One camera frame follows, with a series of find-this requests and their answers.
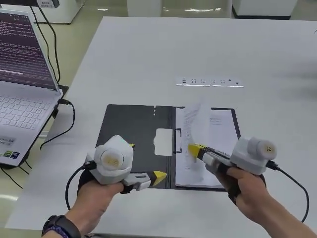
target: wristwatch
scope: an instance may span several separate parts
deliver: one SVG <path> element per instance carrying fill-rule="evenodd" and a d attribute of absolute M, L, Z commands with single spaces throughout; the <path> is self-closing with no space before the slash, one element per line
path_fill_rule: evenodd
<path fill-rule="evenodd" d="M 49 231 L 55 231 L 63 238 L 81 238 L 78 228 L 64 215 L 51 216 L 44 224 L 42 236 Z"/>

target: hand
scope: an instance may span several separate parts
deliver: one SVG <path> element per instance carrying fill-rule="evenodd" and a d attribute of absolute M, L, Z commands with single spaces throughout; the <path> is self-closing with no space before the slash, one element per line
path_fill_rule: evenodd
<path fill-rule="evenodd" d="M 90 181 L 79 190 L 75 205 L 65 216 L 81 235 L 86 235 L 97 226 L 112 198 L 122 191 L 121 183 L 100 185 L 97 181 Z"/>
<path fill-rule="evenodd" d="M 275 201 L 261 178 L 233 167 L 228 169 L 227 175 L 216 174 L 216 176 L 227 191 L 232 180 L 238 180 L 241 194 L 236 198 L 236 205 L 247 218 L 260 224 L 262 210 Z"/>

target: laptop screen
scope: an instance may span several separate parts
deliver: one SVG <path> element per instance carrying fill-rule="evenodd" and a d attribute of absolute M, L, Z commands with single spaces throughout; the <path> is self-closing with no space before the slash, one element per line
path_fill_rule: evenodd
<path fill-rule="evenodd" d="M 56 90 L 28 16 L 0 12 L 0 81 Z"/>

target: yellow tip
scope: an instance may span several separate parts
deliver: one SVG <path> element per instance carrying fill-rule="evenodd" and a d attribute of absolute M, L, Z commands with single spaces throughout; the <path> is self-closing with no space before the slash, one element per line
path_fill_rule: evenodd
<path fill-rule="evenodd" d="M 155 182 L 153 183 L 153 186 L 159 184 L 160 182 L 162 182 L 167 174 L 161 171 L 154 171 L 155 176 L 157 177 L 157 179 L 155 180 Z"/>
<path fill-rule="evenodd" d="M 194 156 L 195 158 L 197 158 L 200 149 L 204 147 L 205 147 L 204 145 L 200 145 L 200 144 L 188 144 L 188 150 L 191 153 L 191 155 Z"/>

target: paper sheet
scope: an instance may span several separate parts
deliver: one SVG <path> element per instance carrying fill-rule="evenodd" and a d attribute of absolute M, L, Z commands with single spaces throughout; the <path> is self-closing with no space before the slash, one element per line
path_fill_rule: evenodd
<path fill-rule="evenodd" d="M 176 186 L 222 187 L 202 161 L 194 163 L 187 148 L 188 143 L 202 143 L 231 155 L 238 140 L 231 110 L 211 110 L 203 104 L 176 109 L 176 128 L 182 128 L 183 150 L 176 154 Z"/>

